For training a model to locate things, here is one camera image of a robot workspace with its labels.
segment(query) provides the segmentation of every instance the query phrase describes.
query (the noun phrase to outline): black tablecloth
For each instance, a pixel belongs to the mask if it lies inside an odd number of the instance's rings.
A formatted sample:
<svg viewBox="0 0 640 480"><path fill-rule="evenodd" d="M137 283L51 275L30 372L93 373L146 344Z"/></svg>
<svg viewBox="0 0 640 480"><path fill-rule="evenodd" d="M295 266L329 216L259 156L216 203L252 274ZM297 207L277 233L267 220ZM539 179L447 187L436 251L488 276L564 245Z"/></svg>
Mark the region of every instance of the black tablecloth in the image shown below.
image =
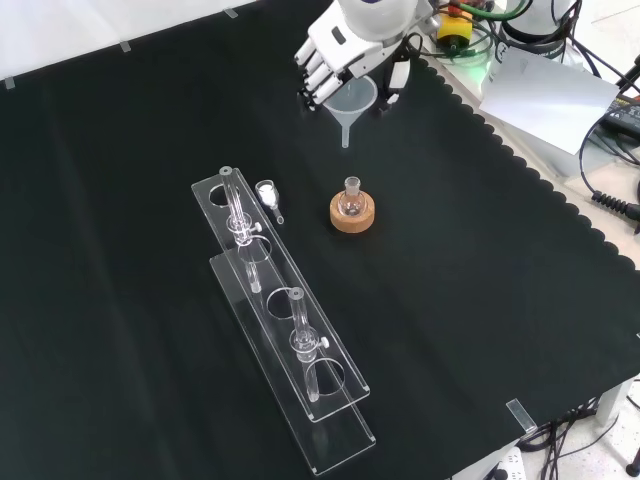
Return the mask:
<svg viewBox="0 0 640 480"><path fill-rule="evenodd" d="M640 371L630 261L415 63L342 150L296 104L326 2L261 1L0 93L0 477L305 478L209 269L190 185L271 178L281 236L372 389L334 478L442 479ZM329 225L357 175L367 233Z"/></svg>

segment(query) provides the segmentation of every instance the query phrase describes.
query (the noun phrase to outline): glass bottle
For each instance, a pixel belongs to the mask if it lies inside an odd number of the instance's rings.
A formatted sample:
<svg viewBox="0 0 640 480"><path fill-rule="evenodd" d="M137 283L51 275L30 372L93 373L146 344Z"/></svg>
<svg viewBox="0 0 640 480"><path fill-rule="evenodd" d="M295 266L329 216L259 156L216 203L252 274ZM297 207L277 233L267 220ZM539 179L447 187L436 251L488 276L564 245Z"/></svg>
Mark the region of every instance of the glass bottle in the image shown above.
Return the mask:
<svg viewBox="0 0 640 480"><path fill-rule="evenodd" d="M342 215L357 217L367 209L367 199L360 192L360 184L358 177L349 177L344 181L345 191L338 202Z"/></svg>

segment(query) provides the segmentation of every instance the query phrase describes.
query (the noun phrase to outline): clear acrylic stand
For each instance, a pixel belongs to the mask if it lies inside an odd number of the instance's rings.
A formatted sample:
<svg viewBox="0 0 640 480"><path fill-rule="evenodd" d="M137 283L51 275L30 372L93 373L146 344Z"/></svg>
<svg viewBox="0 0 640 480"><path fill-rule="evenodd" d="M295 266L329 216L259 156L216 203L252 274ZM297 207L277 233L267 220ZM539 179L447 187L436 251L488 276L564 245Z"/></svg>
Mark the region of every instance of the clear acrylic stand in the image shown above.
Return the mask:
<svg viewBox="0 0 640 480"><path fill-rule="evenodd" d="M223 253L211 266L311 471L375 445L369 386L237 169L192 187Z"/></svg>

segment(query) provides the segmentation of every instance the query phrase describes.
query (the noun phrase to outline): glass test tube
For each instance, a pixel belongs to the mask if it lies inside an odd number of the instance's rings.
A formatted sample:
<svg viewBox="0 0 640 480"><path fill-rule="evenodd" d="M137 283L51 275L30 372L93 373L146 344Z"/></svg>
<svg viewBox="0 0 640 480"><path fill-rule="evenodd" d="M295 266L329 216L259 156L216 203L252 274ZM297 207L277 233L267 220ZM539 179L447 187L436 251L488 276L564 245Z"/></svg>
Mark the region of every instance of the glass test tube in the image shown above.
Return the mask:
<svg viewBox="0 0 640 480"><path fill-rule="evenodd" d="M320 398L318 388L318 376L316 374L315 365L312 363L317 356L316 339L311 332L307 317L307 305L304 299L304 290L299 287L289 290L289 303L291 305L291 314L293 316L293 324L295 327L295 346L298 352L298 359L303 363L304 381L307 386L307 395L311 402L317 402Z"/></svg>
<svg viewBox="0 0 640 480"><path fill-rule="evenodd" d="M240 203L240 195L232 179L233 169L231 167L222 167L220 176L222 177L222 186L227 197L227 205L231 213L230 226L233 236L238 245L245 245L251 239L249 231L250 223L247 222L245 214L242 211L242 203Z"/></svg>

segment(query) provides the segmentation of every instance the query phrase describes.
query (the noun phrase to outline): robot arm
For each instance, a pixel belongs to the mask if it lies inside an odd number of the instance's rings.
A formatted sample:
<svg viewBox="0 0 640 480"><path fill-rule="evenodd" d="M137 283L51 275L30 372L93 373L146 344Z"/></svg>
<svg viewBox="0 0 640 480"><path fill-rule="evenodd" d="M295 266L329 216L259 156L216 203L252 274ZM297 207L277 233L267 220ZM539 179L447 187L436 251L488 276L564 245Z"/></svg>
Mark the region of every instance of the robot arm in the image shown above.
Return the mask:
<svg viewBox="0 0 640 480"><path fill-rule="evenodd" d="M350 78L360 78L393 58L413 27L430 34L438 28L428 0L334 0L309 28L295 56L304 73L301 93L314 110ZM385 88L397 100L409 77L409 62L396 62Z"/></svg>

